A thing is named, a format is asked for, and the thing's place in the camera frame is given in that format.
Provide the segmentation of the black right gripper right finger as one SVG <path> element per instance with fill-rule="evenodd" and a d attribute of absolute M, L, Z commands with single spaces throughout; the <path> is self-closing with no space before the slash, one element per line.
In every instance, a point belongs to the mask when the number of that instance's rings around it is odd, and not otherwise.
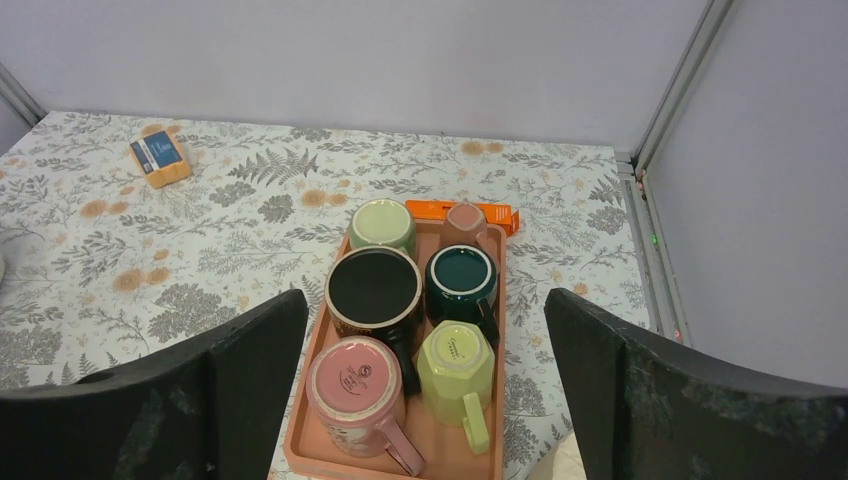
<path fill-rule="evenodd" d="M 590 479 L 843 479 L 847 392 L 741 367 L 564 288 L 544 314 Z"/>

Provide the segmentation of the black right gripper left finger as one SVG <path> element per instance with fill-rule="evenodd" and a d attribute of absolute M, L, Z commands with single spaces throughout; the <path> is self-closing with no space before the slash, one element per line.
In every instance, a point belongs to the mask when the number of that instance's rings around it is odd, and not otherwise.
<path fill-rule="evenodd" d="M 1 394 L 5 479 L 263 479 L 309 317 L 298 289 L 64 385 Z"/>

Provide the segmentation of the pink patterned mug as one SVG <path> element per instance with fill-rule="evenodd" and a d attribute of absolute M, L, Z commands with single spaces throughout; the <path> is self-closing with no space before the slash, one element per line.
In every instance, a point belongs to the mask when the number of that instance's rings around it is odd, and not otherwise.
<path fill-rule="evenodd" d="M 404 430 L 399 362 L 387 345 L 350 336 L 322 350 L 309 368 L 306 394 L 339 450 L 359 458 L 386 453 L 406 474 L 423 472 L 425 460 Z"/>

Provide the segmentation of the yellow green faceted mug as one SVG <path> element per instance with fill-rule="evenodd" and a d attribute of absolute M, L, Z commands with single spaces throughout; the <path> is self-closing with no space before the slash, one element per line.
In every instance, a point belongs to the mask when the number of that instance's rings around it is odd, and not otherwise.
<path fill-rule="evenodd" d="M 417 372 L 422 400 L 441 424 L 463 429 L 475 455 L 489 450 L 484 414 L 492 401 L 495 355 L 472 324 L 446 320 L 424 339 Z"/>

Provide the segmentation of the black skull pattern mug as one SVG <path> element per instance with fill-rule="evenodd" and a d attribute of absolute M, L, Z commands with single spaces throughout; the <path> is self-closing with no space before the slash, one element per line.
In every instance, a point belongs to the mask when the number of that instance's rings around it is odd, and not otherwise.
<path fill-rule="evenodd" d="M 416 262 L 387 246 L 352 250 L 331 268 L 324 297 L 337 335 L 368 336 L 384 343 L 398 360 L 404 395 L 419 394 L 414 355 L 423 340 L 424 311 Z"/>

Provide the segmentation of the dark green mug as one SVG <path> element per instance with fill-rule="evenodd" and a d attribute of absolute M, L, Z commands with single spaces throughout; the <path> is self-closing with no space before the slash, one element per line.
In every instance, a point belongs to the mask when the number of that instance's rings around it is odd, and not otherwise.
<path fill-rule="evenodd" d="M 444 247 L 425 268 L 424 303 L 430 324 L 446 320 L 477 326 L 497 348 L 501 335 L 496 317 L 499 276 L 494 259 L 482 249 L 457 244 Z"/>

